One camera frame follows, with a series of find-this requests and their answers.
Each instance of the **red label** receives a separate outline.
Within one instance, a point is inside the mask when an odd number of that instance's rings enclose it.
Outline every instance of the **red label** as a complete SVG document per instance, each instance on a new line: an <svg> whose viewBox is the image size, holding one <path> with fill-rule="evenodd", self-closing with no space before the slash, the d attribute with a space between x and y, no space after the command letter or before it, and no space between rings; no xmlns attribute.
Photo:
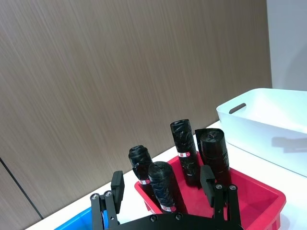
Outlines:
<svg viewBox="0 0 307 230"><path fill-rule="evenodd" d="M144 180L144 181L140 181L140 184L149 184L150 183L150 180Z"/></svg>
<svg viewBox="0 0 307 230"><path fill-rule="evenodd" d="M166 206L163 206L161 205L161 208L167 212L175 212L176 211L176 207L175 206L172 206L172 207L166 207Z"/></svg>
<svg viewBox="0 0 307 230"><path fill-rule="evenodd" d="M191 154L189 152L179 152L178 156L179 157L189 157Z"/></svg>

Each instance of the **bolt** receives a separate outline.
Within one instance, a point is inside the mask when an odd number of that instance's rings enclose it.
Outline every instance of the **bolt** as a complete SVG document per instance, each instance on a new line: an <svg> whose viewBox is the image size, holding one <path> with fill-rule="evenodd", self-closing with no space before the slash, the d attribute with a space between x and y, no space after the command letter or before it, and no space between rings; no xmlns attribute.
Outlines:
<svg viewBox="0 0 307 230"><path fill-rule="evenodd" d="M111 192L106 192L106 196L111 196L112 193Z"/></svg>
<svg viewBox="0 0 307 230"><path fill-rule="evenodd" d="M175 218L176 218L176 220L181 220L182 214L181 214L181 213L177 213L177 214L175 215Z"/></svg>
<svg viewBox="0 0 307 230"><path fill-rule="evenodd" d="M230 190L236 190L236 187L234 185L229 186Z"/></svg>
<svg viewBox="0 0 307 230"><path fill-rule="evenodd" d="M96 200L99 196L97 194L92 195L92 200Z"/></svg>
<svg viewBox="0 0 307 230"><path fill-rule="evenodd" d="M158 217L156 215L151 215L149 219L151 222L155 222L158 219Z"/></svg>

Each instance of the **red plastic bin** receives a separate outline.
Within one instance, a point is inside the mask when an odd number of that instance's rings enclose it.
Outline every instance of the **red plastic bin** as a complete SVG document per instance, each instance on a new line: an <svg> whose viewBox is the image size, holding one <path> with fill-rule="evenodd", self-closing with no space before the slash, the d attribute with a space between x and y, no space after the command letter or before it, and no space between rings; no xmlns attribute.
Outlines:
<svg viewBox="0 0 307 230"><path fill-rule="evenodd" d="M199 154L198 158L200 165L203 165ZM212 217L213 209L210 207L203 189L187 186L178 157L171 159L168 163L173 167L188 213ZM286 203L285 195L281 191L234 169L230 169L230 173L232 183L238 186L242 227L245 230L278 230L280 228L280 212ZM148 210L155 214L162 213L161 208L157 207L142 190L139 182L134 187L143 197Z"/></svg>

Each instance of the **white table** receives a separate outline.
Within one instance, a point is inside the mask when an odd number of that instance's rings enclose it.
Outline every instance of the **white table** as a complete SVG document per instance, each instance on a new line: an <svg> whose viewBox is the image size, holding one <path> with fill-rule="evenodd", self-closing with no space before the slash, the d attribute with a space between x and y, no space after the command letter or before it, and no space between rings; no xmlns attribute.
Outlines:
<svg viewBox="0 0 307 230"><path fill-rule="evenodd" d="M220 122L209 127L220 128ZM227 143L230 167L250 177L255 178L271 187L282 191L286 195L286 205L281 212L281 230L304 230L307 229L307 178L291 172L259 157L249 154ZM168 161L177 156L175 147L153 158L153 161ZM124 174L125 192L121 203L118 220L125 223L150 215L141 196L134 189L137 178L133 171ZM90 195L92 193L103 194L110 190L110 183L91 192L60 211L41 220L27 230L53 230L83 210L90 207Z"/></svg>

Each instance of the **white plastic bin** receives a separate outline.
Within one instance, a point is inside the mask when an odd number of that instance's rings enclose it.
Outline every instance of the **white plastic bin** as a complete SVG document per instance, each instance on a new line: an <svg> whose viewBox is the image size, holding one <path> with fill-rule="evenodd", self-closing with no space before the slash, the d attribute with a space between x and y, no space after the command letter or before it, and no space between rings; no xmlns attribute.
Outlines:
<svg viewBox="0 0 307 230"><path fill-rule="evenodd" d="M228 143L307 176L307 92L254 89L216 110Z"/></svg>

